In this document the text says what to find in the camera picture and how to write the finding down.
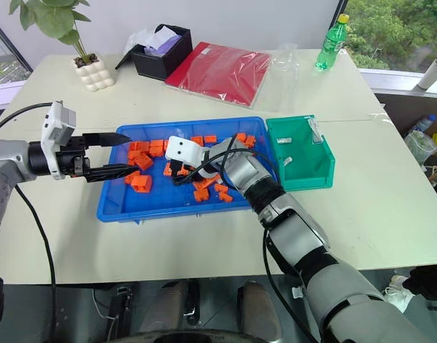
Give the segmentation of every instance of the green plastic bottle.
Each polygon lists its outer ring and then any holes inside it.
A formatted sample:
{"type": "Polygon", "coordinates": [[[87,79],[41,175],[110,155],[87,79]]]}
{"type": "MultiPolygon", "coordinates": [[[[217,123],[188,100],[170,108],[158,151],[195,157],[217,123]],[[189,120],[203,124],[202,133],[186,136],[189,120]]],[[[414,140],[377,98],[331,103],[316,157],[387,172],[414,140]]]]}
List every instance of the green plastic bottle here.
{"type": "Polygon", "coordinates": [[[316,66],[320,69],[329,69],[333,66],[339,50],[347,38],[347,14],[339,14],[338,22],[328,30],[325,41],[317,57],[316,66]]]}

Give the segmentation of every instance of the black tissue box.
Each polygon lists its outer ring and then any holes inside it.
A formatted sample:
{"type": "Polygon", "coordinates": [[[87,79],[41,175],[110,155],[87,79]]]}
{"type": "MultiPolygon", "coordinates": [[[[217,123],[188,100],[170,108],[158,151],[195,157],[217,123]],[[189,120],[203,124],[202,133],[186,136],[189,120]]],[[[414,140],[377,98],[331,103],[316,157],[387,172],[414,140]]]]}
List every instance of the black tissue box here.
{"type": "Polygon", "coordinates": [[[138,44],[126,53],[125,57],[117,64],[116,69],[131,57],[139,75],[162,81],[166,80],[192,52],[193,46],[191,45],[191,33],[189,29],[160,24],[156,27],[155,32],[161,30],[163,26],[166,26],[181,36],[166,54],[162,57],[146,55],[144,53],[144,46],[138,44]]]}

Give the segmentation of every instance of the green leaf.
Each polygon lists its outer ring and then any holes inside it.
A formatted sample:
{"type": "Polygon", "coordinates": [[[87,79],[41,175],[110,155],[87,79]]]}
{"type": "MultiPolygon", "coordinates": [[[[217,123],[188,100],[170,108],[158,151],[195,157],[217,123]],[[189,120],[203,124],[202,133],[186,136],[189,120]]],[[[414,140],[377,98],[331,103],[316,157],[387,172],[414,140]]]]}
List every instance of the green leaf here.
{"type": "Polygon", "coordinates": [[[61,7],[39,6],[35,9],[36,24],[45,35],[60,38],[74,25],[73,12],[61,7]]]}
{"type": "Polygon", "coordinates": [[[42,0],[47,6],[66,7],[74,3],[74,0],[42,0]]]}
{"type": "Polygon", "coordinates": [[[86,16],[84,16],[83,14],[80,14],[79,12],[73,11],[73,16],[75,20],[80,20],[80,21],[91,21],[89,18],[87,18],[86,16]]]}
{"type": "Polygon", "coordinates": [[[28,6],[29,9],[31,9],[32,11],[36,11],[37,9],[45,9],[48,8],[47,5],[43,4],[41,2],[41,0],[28,0],[26,2],[26,5],[28,6]]]}
{"type": "Polygon", "coordinates": [[[24,3],[20,3],[20,24],[21,27],[26,31],[35,22],[34,12],[31,11],[28,6],[24,3]]]}
{"type": "Polygon", "coordinates": [[[59,41],[61,43],[65,43],[67,45],[74,45],[79,41],[79,33],[77,30],[71,30],[64,36],[59,38],[59,41]]]}
{"type": "Polygon", "coordinates": [[[11,0],[11,3],[9,4],[9,14],[13,14],[16,9],[20,6],[21,0],[11,0]]]}

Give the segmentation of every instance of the orange plastic block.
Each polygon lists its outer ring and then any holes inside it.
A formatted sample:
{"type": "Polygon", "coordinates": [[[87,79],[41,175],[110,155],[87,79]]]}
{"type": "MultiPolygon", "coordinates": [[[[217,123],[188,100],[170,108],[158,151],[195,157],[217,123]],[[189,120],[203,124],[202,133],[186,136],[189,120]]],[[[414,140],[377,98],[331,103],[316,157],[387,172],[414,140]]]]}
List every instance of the orange plastic block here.
{"type": "Polygon", "coordinates": [[[204,143],[216,143],[217,136],[204,136],[204,143]]]}
{"type": "Polygon", "coordinates": [[[195,136],[190,138],[191,141],[194,141],[195,143],[204,146],[203,137],[202,136],[195,136]]]}
{"type": "Polygon", "coordinates": [[[163,156],[163,143],[161,144],[161,146],[151,146],[149,149],[149,154],[152,157],[162,157],[163,156]]]}
{"type": "Polygon", "coordinates": [[[134,159],[134,163],[137,164],[139,168],[142,170],[147,170],[151,166],[154,165],[154,161],[150,157],[148,157],[146,154],[141,154],[139,157],[136,157],[134,159]]]}
{"type": "Polygon", "coordinates": [[[244,142],[244,144],[248,147],[248,148],[253,148],[255,146],[255,137],[254,136],[247,136],[246,141],[244,142]]]}
{"type": "Polygon", "coordinates": [[[140,151],[144,154],[149,153],[150,143],[148,141],[133,141],[130,143],[130,150],[140,151]]]}
{"type": "Polygon", "coordinates": [[[214,189],[219,193],[228,193],[228,187],[223,184],[215,184],[214,189]]]}
{"type": "Polygon", "coordinates": [[[214,182],[216,182],[218,179],[220,179],[220,174],[217,174],[216,176],[211,177],[210,179],[196,181],[193,183],[193,186],[198,190],[206,189],[207,187],[211,186],[214,182]]]}
{"type": "Polygon", "coordinates": [[[131,180],[131,186],[138,193],[149,193],[152,187],[152,177],[150,175],[136,175],[131,180]]]}
{"type": "Polygon", "coordinates": [[[168,162],[168,163],[166,163],[166,166],[164,167],[163,175],[165,177],[170,177],[172,173],[173,173],[173,171],[171,170],[171,162],[168,162]]]}
{"type": "Polygon", "coordinates": [[[241,141],[242,143],[244,143],[244,142],[246,141],[246,134],[243,133],[243,132],[239,132],[239,133],[236,135],[236,139],[237,139],[238,141],[241,141]]]}
{"type": "Polygon", "coordinates": [[[184,166],[182,166],[181,170],[179,170],[177,172],[177,175],[182,175],[184,177],[186,177],[188,174],[189,174],[189,171],[188,171],[188,169],[185,169],[184,166]]]}
{"type": "Polygon", "coordinates": [[[161,146],[163,148],[164,140],[163,139],[155,139],[154,141],[150,141],[150,147],[153,148],[154,146],[161,146]]]}
{"type": "Polygon", "coordinates": [[[140,141],[139,142],[139,151],[143,154],[148,154],[150,149],[149,141],[140,141]]]}
{"type": "Polygon", "coordinates": [[[130,150],[139,150],[139,145],[141,142],[133,141],[130,143],[130,150]]]}
{"type": "Polygon", "coordinates": [[[218,193],[218,197],[221,201],[223,202],[232,202],[233,201],[233,197],[231,195],[228,195],[227,193],[218,193]]]}
{"type": "Polygon", "coordinates": [[[131,174],[125,176],[124,181],[126,184],[131,184],[133,178],[138,177],[139,175],[141,175],[141,172],[139,170],[136,170],[135,172],[133,171],[131,174]]]}
{"type": "Polygon", "coordinates": [[[197,202],[209,200],[209,191],[206,188],[199,189],[198,191],[194,191],[193,195],[195,196],[195,200],[197,202]]]}
{"type": "Polygon", "coordinates": [[[128,151],[128,160],[135,159],[136,157],[141,156],[141,152],[139,150],[129,150],[128,151]]]}

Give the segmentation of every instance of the clear plastic bag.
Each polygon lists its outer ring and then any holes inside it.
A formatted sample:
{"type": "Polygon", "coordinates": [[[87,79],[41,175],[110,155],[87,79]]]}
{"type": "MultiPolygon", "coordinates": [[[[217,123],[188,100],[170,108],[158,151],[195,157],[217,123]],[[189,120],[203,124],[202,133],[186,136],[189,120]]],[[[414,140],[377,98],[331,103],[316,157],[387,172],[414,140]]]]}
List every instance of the clear plastic bag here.
{"type": "Polygon", "coordinates": [[[296,49],[295,44],[284,44],[273,53],[269,70],[255,101],[255,110],[287,114],[294,112],[299,70],[296,49]]]}
{"type": "Polygon", "coordinates": [[[253,106],[271,55],[201,42],[166,84],[242,106],[253,106]]]}

